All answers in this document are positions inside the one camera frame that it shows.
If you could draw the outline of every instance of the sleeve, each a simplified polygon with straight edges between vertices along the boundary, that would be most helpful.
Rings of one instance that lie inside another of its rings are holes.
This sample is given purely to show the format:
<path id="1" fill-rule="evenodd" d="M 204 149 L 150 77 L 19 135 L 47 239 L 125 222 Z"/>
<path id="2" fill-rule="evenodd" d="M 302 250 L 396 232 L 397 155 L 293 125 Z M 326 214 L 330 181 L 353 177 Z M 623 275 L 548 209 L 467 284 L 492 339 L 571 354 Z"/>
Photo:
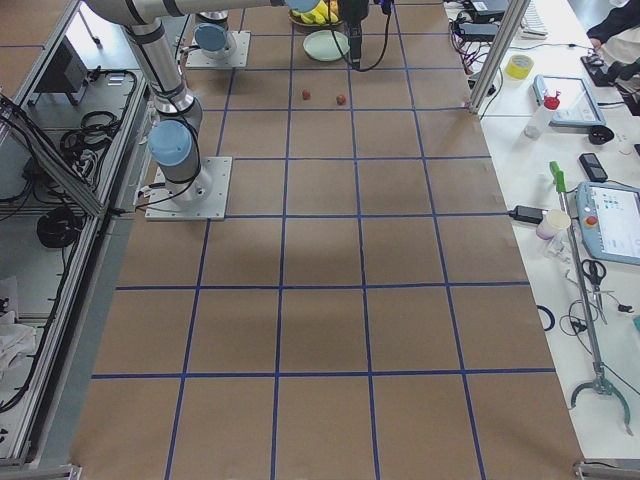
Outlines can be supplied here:
<path id="1" fill-rule="evenodd" d="M 590 28 L 587 36 L 605 43 L 614 35 L 638 25 L 640 25 L 640 0 L 629 0 L 623 7 L 611 10 L 607 18 Z"/>

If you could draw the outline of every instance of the tablet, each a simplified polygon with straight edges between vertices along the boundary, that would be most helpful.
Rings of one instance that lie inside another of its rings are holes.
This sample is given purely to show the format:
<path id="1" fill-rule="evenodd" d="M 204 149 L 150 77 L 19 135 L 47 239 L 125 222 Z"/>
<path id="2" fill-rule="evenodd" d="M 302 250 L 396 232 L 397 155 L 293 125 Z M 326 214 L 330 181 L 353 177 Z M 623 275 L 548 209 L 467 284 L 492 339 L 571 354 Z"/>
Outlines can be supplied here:
<path id="1" fill-rule="evenodd" d="M 538 105 L 542 105 L 545 92 L 549 95 L 560 92 L 560 107 L 551 119 L 551 125 L 591 127 L 606 124 L 598 102 L 584 78 L 536 75 L 533 79 L 533 91 Z"/>
<path id="2" fill-rule="evenodd" d="M 576 205 L 582 240 L 593 258 L 640 265 L 640 190 L 583 182 Z"/>

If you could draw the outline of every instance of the keyboard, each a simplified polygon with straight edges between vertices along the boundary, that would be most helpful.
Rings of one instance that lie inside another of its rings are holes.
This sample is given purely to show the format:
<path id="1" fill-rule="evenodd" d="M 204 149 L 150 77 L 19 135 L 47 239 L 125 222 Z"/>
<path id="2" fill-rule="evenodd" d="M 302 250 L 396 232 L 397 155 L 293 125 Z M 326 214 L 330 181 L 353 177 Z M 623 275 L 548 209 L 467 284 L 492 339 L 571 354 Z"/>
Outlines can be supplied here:
<path id="1" fill-rule="evenodd" d="M 549 31 L 540 19 L 540 15 L 538 15 L 533 1 L 534 0 L 531 0 L 529 2 L 527 11 L 524 13 L 524 17 L 522 17 L 522 21 L 520 22 L 520 36 L 522 38 L 544 40 L 549 35 Z"/>

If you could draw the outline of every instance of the blue joint cap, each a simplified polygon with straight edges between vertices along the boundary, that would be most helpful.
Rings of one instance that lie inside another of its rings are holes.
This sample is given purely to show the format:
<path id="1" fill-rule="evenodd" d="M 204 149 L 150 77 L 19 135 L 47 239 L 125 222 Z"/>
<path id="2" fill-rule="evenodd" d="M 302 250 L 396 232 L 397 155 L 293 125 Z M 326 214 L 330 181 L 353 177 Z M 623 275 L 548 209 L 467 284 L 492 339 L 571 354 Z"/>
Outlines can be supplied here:
<path id="1" fill-rule="evenodd" d="M 316 5 L 318 5 L 319 0 L 284 0 L 284 3 L 287 4 L 291 10 L 297 10 L 301 13 L 310 12 Z"/>
<path id="2" fill-rule="evenodd" d="M 217 52 L 227 44 L 226 30 L 221 25 L 214 23 L 199 24 L 193 32 L 193 36 L 196 39 L 196 43 L 203 50 L 209 52 Z"/>
<path id="3" fill-rule="evenodd" d="M 175 167 L 191 152 L 191 132 L 176 120 L 160 122 L 149 132 L 149 150 L 156 161 L 165 167 Z"/>

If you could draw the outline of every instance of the white cup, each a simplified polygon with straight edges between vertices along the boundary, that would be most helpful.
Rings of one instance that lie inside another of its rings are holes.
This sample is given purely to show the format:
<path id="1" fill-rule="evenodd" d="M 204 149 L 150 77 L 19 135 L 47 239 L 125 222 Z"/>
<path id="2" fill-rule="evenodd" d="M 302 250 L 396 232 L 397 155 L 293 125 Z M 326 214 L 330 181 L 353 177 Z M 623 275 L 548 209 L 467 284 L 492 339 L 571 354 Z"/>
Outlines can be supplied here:
<path id="1" fill-rule="evenodd" d="M 571 225 L 571 218 L 562 210 L 549 210 L 542 217 L 542 222 L 536 228 L 536 235 L 543 240 L 550 240 Z"/>

